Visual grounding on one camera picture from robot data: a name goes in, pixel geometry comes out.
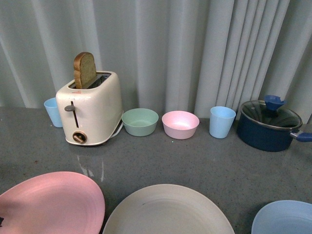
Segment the pot handle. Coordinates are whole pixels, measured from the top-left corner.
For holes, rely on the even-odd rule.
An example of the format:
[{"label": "pot handle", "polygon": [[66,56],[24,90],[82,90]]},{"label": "pot handle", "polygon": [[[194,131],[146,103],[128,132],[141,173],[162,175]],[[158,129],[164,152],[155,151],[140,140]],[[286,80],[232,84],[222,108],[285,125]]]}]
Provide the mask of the pot handle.
[{"label": "pot handle", "polygon": [[304,133],[299,131],[298,133],[291,133],[292,138],[300,142],[312,142],[312,133]]}]

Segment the pot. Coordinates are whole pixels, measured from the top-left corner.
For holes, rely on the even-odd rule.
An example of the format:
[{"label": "pot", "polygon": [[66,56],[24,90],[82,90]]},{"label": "pot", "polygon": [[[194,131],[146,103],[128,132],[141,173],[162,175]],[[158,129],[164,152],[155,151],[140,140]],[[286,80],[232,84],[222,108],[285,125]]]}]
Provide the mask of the pot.
[{"label": "pot", "polygon": [[302,119],[283,107],[280,97],[267,95],[264,101],[247,101],[241,107],[237,134],[248,145],[269,152],[286,150],[293,139],[311,142],[312,133],[299,130]]}]

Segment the curtain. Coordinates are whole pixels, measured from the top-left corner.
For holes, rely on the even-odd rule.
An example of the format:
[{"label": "curtain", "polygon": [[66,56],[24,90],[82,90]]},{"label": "curtain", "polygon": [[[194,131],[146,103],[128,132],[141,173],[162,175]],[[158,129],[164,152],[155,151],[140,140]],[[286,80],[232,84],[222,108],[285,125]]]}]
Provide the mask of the curtain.
[{"label": "curtain", "polygon": [[4,0],[0,106],[43,108],[88,51],[118,74],[125,111],[209,118],[271,94],[308,123],[311,35],[310,0]]}]

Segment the gray countertop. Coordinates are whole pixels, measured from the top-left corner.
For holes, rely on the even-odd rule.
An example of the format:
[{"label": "gray countertop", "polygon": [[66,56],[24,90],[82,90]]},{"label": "gray countertop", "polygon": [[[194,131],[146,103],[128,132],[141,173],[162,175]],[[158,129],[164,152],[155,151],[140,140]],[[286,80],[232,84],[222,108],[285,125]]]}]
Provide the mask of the gray countertop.
[{"label": "gray countertop", "polygon": [[[104,223],[128,195],[155,184],[194,189],[224,213],[236,234],[251,232],[257,212],[284,199],[312,203],[312,143],[293,141],[270,153],[246,145],[235,133],[209,134],[201,119],[194,136],[168,137],[161,123],[149,136],[120,133],[95,147],[71,145],[44,109],[0,108],[0,194],[32,177],[56,171],[93,179],[105,197]],[[312,125],[301,130],[312,131]]]}]

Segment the pink bowl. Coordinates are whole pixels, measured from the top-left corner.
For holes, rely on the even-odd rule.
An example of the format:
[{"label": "pink bowl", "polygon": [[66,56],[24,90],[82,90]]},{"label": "pink bowl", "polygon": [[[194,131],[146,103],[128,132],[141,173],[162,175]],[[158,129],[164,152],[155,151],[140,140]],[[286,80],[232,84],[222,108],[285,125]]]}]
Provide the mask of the pink bowl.
[{"label": "pink bowl", "polygon": [[174,139],[187,139],[194,135],[199,119],[186,111],[171,111],[162,117],[165,133]]}]

